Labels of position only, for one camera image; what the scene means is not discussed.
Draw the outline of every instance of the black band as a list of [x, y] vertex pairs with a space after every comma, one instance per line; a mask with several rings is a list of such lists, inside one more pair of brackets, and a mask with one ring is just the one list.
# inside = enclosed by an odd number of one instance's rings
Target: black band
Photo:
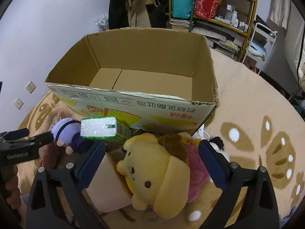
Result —
[[67, 123], [63, 124], [63, 125], [61, 126], [61, 128], [58, 130], [54, 142], [57, 143], [57, 140], [58, 140], [58, 138], [59, 138], [60, 133], [63, 131], [63, 129], [65, 129], [65, 127], [66, 127], [67, 125], [74, 124], [74, 123], [80, 123], [80, 121], [72, 120], [72, 121], [68, 121]]

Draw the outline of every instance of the green and white tissue package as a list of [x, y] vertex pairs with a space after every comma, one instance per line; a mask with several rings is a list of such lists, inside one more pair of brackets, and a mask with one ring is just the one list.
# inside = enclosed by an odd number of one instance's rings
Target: green and white tissue package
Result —
[[86, 139], [100, 139], [110, 142], [125, 142], [132, 136], [130, 128], [115, 117], [93, 117], [81, 120], [80, 136]]

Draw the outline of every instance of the plush dog eye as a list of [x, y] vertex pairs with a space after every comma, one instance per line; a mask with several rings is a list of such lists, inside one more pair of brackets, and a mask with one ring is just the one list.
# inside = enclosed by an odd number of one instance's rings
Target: plush dog eye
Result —
[[146, 181], [144, 183], [145, 188], [150, 188], [151, 185], [152, 185], [152, 183], [150, 181]]

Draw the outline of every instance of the open cardboard box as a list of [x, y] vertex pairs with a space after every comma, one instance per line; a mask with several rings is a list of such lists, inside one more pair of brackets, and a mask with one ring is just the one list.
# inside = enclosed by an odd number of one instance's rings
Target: open cardboard box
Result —
[[75, 112], [115, 116], [134, 129], [193, 133], [217, 106], [205, 37], [128, 28], [78, 41], [46, 79]]

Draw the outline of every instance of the metal bolt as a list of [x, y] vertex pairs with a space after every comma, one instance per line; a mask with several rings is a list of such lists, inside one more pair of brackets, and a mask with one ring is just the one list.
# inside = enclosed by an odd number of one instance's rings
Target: metal bolt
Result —
[[260, 166], [260, 171], [261, 171], [261, 172], [266, 172], [267, 169], [266, 169], [264, 166]]
[[45, 168], [44, 167], [39, 167], [38, 169], [38, 172], [41, 173], [41, 172], [44, 172], [45, 171]]
[[239, 165], [235, 162], [231, 162], [230, 165], [233, 169], [237, 169], [239, 167]]
[[72, 169], [74, 167], [74, 163], [67, 163], [66, 168], [67, 169]]

